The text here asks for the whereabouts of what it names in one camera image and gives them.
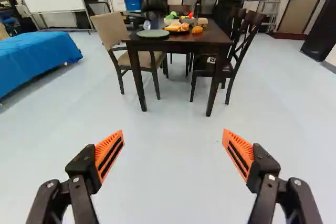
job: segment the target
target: door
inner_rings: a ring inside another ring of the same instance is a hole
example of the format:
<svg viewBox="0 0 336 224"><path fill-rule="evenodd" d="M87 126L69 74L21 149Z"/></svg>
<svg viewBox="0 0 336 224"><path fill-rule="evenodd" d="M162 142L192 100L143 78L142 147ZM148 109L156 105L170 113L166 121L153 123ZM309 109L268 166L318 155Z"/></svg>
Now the door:
<svg viewBox="0 0 336 224"><path fill-rule="evenodd" d="M316 61L324 61L336 43L336 0L326 0L325 4L311 28L301 52Z"/></svg>
<svg viewBox="0 0 336 224"><path fill-rule="evenodd" d="M290 0L278 31L302 34L319 0Z"/></svg>

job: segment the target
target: food container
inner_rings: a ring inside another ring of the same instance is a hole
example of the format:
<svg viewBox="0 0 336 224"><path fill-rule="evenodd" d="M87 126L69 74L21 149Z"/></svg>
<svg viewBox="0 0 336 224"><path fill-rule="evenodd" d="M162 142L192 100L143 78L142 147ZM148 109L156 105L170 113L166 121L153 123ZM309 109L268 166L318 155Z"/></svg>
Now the food container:
<svg viewBox="0 0 336 224"><path fill-rule="evenodd" d="M195 25L197 22L197 18L180 18L181 23L187 23L189 25Z"/></svg>

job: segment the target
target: table leg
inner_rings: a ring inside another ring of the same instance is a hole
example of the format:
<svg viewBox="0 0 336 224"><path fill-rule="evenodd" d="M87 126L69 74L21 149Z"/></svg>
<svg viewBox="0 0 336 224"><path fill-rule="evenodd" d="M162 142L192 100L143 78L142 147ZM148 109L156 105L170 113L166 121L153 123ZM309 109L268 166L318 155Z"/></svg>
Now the table leg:
<svg viewBox="0 0 336 224"><path fill-rule="evenodd" d="M136 90L138 92L141 110L147 111L146 98L145 98L145 92L143 90L138 51L135 48L133 48L131 45L127 45L127 50L130 56L132 72L134 76L135 86L137 88Z"/></svg>
<svg viewBox="0 0 336 224"><path fill-rule="evenodd" d="M212 81L211 81L208 104L207 104L206 112L205 112L206 116L211 116L212 107L214 106L215 98L217 95L218 85L222 77L223 64L225 62L225 57L227 57L229 48L230 46L218 48L218 53L216 57L215 75L212 77Z"/></svg>

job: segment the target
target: blue bedsheet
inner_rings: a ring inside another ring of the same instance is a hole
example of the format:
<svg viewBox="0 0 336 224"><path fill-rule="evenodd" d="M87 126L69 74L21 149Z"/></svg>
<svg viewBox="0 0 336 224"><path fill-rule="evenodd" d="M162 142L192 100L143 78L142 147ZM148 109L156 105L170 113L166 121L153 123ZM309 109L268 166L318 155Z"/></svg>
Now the blue bedsheet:
<svg viewBox="0 0 336 224"><path fill-rule="evenodd" d="M0 98L51 68L83 56L68 33L44 31L0 41Z"/></svg>

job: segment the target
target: bread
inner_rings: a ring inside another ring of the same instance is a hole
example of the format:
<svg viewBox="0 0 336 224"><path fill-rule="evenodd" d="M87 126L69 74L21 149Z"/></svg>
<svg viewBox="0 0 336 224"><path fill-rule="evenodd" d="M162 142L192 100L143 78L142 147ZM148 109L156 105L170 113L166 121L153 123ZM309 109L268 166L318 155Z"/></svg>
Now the bread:
<svg viewBox="0 0 336 224"><path fill-rule="evenodd" d="M193 34L199 34L199 33L203 32L203 27L202 26L195 26L191 32Z"/></svg>
<svg viewBox="0 0 336 224"><path fill-rule="evenodd" d="M180 26L166 26L164 28L166 31L180 31L181 30L181 27Z"/></svg>
<svg viewBox="0 0 336 224"><path fill-rule="evenodd" d="M164 29L166 31L181 31L182 24L180 22L173 22L169 26L166 26Z"/></svg>
<svg viewBox="0 0 336 224"><path fill-rule="evenodd" d="M188 23L183 23L181 25L181 31L188 31L189 30L189 24Z"/></svg>

